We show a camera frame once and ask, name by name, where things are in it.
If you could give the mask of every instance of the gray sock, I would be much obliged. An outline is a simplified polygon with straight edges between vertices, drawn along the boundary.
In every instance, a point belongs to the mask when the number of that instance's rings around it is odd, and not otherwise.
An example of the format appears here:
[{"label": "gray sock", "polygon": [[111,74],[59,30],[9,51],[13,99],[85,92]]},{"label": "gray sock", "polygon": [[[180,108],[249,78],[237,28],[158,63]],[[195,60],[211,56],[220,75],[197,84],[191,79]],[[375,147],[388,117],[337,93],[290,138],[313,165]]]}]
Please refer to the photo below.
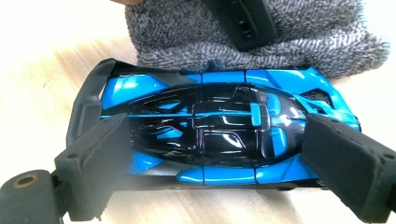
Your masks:
[{"label": "gray sock", "polygon": [[238,51],[200,0],[146,0],[126,8],[138,60],[186,70],[309,67],[340,78],[381,66],[389,43],[368,31],[361,0],[267,0],[279,38]]}]

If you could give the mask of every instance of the light wood surface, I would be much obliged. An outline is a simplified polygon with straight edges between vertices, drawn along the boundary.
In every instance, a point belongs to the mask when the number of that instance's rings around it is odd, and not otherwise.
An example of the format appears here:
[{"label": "light wood surface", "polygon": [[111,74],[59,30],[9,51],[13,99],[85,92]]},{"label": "light wood surface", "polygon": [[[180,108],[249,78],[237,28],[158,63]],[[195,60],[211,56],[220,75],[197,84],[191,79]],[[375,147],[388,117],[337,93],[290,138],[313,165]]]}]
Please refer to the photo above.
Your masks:
[{"label": "light wood surface", "polygon": [[[394,38],[395,7],[377,1],[375,28]],[[123,6],[107,0],[3,1],[0,8],[0,184],[52,171],[73,101],[103,59],[136,63]],[[335,81],[363,132],[396,149],[394,53],[380,69]],[[116,192],[90,223],[361,223],[330,191],[206,189]],[[389,223],[396,223],[391,215]]]}]

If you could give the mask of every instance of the blue toy car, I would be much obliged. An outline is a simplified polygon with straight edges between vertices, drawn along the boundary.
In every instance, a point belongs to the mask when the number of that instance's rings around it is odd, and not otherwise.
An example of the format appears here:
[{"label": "blue toy car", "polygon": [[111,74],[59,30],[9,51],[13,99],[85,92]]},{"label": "blue toy car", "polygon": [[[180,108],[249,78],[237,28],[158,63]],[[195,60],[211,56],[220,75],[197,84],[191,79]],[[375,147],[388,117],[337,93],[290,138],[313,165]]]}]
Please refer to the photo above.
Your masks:
[{"label": "blue toy car", "polygon": [[314,68],[180,73],[122,63],[101,103],[102,119],[129,116],[136,189],[323,188],[300,161],[305,116],[361,130]]}]

